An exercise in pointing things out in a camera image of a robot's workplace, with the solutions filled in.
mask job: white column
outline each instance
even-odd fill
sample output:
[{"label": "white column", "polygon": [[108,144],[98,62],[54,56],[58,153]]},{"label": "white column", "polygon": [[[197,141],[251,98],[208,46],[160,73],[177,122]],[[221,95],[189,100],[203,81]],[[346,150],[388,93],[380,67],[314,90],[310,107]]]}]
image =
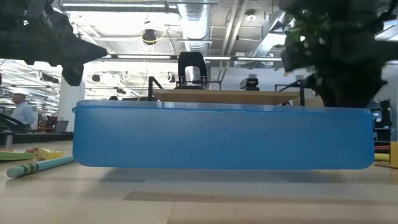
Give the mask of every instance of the white column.
[{"label": "white column", "polygon": [[75,129],[75,114],[72,112],[72,108],[76,106],[77,102],[85,99],[85,90],[84,76],[80,86],[70,86],[65,79],[61,80],[58,120],[69,121],[67,131]]}]

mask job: fluorescent light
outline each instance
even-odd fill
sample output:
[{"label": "fluorescent light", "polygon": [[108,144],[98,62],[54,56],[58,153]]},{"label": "fluorescent light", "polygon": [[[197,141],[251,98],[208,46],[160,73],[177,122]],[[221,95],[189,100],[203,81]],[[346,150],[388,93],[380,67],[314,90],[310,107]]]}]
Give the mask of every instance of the fluorescent light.
[{"label": "fluorescent light", "polygon": [[114,90],[116,89],[115,87],[112,86],[86,86],[88,89],[94,89],[94,90]]},{"label": "fluorescent light", "polygon": [[2,85],[1,87],[8,88],[60,88],[60,85]]},{"label": "fluorescent light", "polygon": [[37,105],[42,105],[43,104],[42,102],[39,102],[39,101],[30,101],[29,103],[33,103],[33,104],[37,104]]},{"label": "fluorescent light", "polygon": [[171,59],[168,55],[118,55],[121,59]]},{"label": "fluorescent light", "polygon": [[223,57],[223,56],[204,56],[205,60],[231,60],[231,57]]},{"label": "fluorescent light", "polygon": [[211,43],[213,43],[213,41],[212,40],[200,40],[200,39],[198,39],[198,40],[180,40],[180,39],[178,39],[177,43],[206,43],[206,44],[211,44]]},{"label": "fluorescent light", "polygon": [[245,62],[281,62],[281,58],[274,58],[274,57],[238,57],[238,61],[245,61]]},{"label": "fluorescent light", "polygon": [[51,103],[51,102],[45,102],[46,105],[51,105],[51,106],[58,106],[57,103]]},{"label": "fluorescent light", "polygon": [[252,21],[255,21],[256,18],[257,17],[255,15],[248,15],[248,16],[246,16],[246,21],[252,22]]},{"label": "fluorescent light", "polygon": [[64,3],[63,7],[164,7],[163,4],[131,4],[131,3]]}]

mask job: cable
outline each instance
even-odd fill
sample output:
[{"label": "cable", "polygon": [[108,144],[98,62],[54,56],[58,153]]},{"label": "cable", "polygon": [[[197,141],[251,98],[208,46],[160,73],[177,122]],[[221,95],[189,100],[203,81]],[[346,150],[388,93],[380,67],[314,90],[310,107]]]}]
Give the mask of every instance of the cable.
[{"label": "cable", "polygon": [[147,67],[147,73],[145,75],[144,84],[142,85],[141,92],[139,93],[138,101],[141,99],[142,93],[144,92],[145,83],[147,81],[148,73],[149,73],[149,67]]},{"label": "cable", "polygon": [[162,40],[163,37],[166,35],[166,32],[167,32],[167,29],[165,28],[164,31],[163,31],[162,36],[159,37],[159,38],[156,39],[156,40],[146,40],[146,39],[143,38],[144,34],[142,33],[142,34],[141,34],[141,40],[144,41],[145,43],[154,43],[154,42],[157,42],[158,40]]}]

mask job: wooden board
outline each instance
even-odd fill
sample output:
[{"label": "wooden board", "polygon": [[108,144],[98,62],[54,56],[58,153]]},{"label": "wooden board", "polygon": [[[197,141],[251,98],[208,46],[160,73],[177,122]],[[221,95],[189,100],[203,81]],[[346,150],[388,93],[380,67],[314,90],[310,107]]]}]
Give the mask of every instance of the wooden board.
[{"label": "wooden board", "polygon": [[[293,106],[300,106],[300,97],[293,100]],[[324,107],[322,98],[313,97],[305,99],[305,106],[307,107]]]},{"label": "wooden board", "polygon": [[279,105],[298,98],[299,92],[154,90],[154,96],[165,102]]}]

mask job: white shirt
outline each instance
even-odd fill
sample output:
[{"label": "white shirt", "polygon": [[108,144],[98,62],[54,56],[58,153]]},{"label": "white shirt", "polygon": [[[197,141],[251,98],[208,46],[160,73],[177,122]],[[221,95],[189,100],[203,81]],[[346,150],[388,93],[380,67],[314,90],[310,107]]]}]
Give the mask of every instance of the white shirt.
[{"label": "white shirt", "polygon": [[27,102],[18,104],[17,108],[12,112],[11,117],[17,119],[23,124],[33,124],[36,120],[33,108],[29,106]]}]

